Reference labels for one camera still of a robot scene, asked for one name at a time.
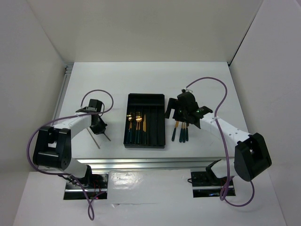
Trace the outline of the aluminium frame rail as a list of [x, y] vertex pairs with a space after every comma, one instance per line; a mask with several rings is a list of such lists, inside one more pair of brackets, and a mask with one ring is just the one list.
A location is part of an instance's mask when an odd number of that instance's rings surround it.
[[121, 158], [121, 159], [78, 159], [80, 163], [90, 165], [94, 171], [109, 170], [174, 170], [200, 169], [222, 157], [190, 157], [190, 158]]

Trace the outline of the black cutlery tray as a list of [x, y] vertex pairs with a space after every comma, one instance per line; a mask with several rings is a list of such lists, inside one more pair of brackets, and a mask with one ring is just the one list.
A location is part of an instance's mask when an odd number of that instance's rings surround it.
[[125, 148], [165, 148], [164, 94], [130, 93], [126, 118]]

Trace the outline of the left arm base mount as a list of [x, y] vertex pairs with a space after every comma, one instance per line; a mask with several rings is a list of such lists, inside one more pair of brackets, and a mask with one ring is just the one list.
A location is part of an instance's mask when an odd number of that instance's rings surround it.
[[[83, 185], [85, 192], [89, 199], [96, 198], [98, 200], [107, 199], [107, 188], [108, 188], [108, 173], [102, 173], [97, 175], [96, 180], [89, 185]], [[67, 182], [64, 191], [64, 200], [84, 200], [85, 195], [82, 189], [76, 182], [72, 184]]]

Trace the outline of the metal chopstick left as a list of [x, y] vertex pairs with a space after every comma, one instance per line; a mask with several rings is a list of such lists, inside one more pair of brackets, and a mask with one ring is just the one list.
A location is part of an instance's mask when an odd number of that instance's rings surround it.
[[98, 149], [100, 149], [100, 146], [99, 146], [99, 144], [98, 144], [98, 143], [97, 143], [97, 141], [95, 140], [95, 138], [94, 138], [94, 136], [92, 135], [92, 132], [90, 131], [90, 129], [89, 129], [89, 128], [87, 128], [87, 131], [88, 131], [88, 133], [89, 133], [90, 137], [92, 138], [92, 140], [93, 140], [94, 144], [96, 145], [96, 147], [97, 147]]

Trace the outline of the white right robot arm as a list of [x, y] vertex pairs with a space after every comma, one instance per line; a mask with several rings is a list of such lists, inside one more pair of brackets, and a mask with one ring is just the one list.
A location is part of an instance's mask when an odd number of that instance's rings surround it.
[[173, 119], [195, 125], [219, 138], [227, 148], [229, 160], [217, 160], [207, 166], [206, 181], [217, 184], [221, 178], [239, 176], [251, 181], [272, 165], [264, 137], [244, 132], [224, 121], [208, 107], [200, 107], [190, 92], [183, 92], [177, 98], [170, 98], [165, 118], [174, 112]]

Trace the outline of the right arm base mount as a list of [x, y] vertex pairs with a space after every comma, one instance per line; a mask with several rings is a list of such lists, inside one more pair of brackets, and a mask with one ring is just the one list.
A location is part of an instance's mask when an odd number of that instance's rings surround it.
[[194, 198], [219, 197], [222, 187], [227, 182], [227, 177], [217, 178], [211, 168], [220, 160], [212, 162], [205, 171], [191, 172], [187, 182], [192, 184]]

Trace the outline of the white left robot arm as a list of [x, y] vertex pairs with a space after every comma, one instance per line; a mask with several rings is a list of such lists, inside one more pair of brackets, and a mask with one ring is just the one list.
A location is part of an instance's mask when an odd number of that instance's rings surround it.
[[96, 114], [104, 109], [102, 101], [90, 99], [87, 107], [77, 110], [86, 113], [76, 115], [55, 126], [43, 126], [39, 129], [33, 154], [33, 163], [38, 166], [55, 168], [70, 175], [67, 180], [88, 188], [102, 178], [92, 173], [89, 165], [80, 163], [71, 156], [71, 140], [85, 129], [90, 129], [95, 135], [105, 134], [107, 124]]

